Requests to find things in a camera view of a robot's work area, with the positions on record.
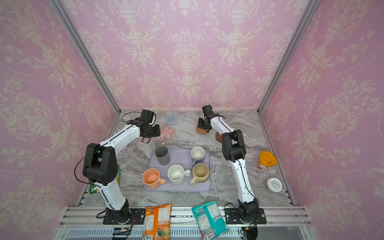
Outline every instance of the orange snack bag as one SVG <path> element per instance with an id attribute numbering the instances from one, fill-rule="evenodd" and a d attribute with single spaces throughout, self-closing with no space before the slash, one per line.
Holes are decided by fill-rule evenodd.
<path id="1" fill-rule="evenodd" d="M 142 240 L 169 240 L 172 204 L 146 207 Z"/>

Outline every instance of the white lid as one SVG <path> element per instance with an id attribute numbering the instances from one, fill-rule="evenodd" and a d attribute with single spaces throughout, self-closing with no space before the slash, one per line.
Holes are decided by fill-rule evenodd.
<path id="1" fill-rule="evenodd" d="M 274 177 L 268 179 L 266 184 L 268 188 L 274 192 L 280 192 L 283 189 L 283 184 L 281 183 L 281 181 Z"/>

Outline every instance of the orange mug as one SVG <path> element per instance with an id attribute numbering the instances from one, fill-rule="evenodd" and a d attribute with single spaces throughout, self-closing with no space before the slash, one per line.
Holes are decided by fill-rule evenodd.
<path id="1" fill-rule="evenodd" d="M 151 189 L 158 188 L 160 184 L 164 185 L 166 183 L 165 179 L 160 178 L 159 170 L 156 168 L 146 170 L 143 173 L 142 179 L 145 185 Z"/>

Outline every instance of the wallpaper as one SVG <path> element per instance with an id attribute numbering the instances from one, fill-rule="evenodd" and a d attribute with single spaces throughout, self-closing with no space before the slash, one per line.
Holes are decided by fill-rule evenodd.
<path id="1" fill-rule="evenodd" d="M 0 1 L 0 24 L 1 238 L 49 240 L 115 113 L 48 1 Z"/>
<path id="2" fill-rule="evenodd" d="M 384 239 L 383 1 L 321 1 L 263 114 L 320 240 Z"/>
<path id="3" fill-rule="evenodd" d="M 257 109 L 308 0 L 61 0 L 122 109 Z"/>

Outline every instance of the gray marble surface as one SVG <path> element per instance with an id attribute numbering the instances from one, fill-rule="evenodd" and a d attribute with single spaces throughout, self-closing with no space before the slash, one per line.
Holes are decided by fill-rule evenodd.
<path id="1" fill-rule="evenodd" d="M 120 165 L 120 188 L 121 192 L 128 199 L 130 206 L 154 206 L 165 203 L 181 206 L 195 206 L 204 202 L 217 200 L 218 204 L 231 202 L 237 205 L 237 187 L 232 168 L 222 153 L 222 145 L 219 143 L 212 130 L 208 134 L 200 135 L 196 132 L 198 118 L 201 111 L 176 111 L 156 112 L 156 124 L 163 129 L 165 117 L 176 114 L 179 121 L 171 127 L 176 129 L 170 139 L 152 138 L 150 143 L 145 144 L 141 139 L 132 141 L 118 154 Z M 222 111 L 221 115 L 226 117 L 225 122 L 234 129 L 243 132 L 246 146 L 246 166 L 252 190 L 260 201 L 260 205 L 287 205 L 289 199 L 284 191 L 272 192 L 266 186 L 271 177 L 280 179 L 275 167 L 269 167 L 263 171 L 257 169 L 259 153 L 268 150 L 263 131 L 255 111 Z M 124 120 L 139 117 L 139 113 L 130 113 Z M 119 121 L 116 131 L 125 125 Z M 201 146 L 210 152 L 211 190 L 209 192 L 155 192 L 144 189 L 142 174 L 148 169 L 149 159 L 152 151 L 164 145 L 168 148 L 193 148 Z M 100 193 L 89 194 L 85 200 L 85 206 L 104 206 Z"/>

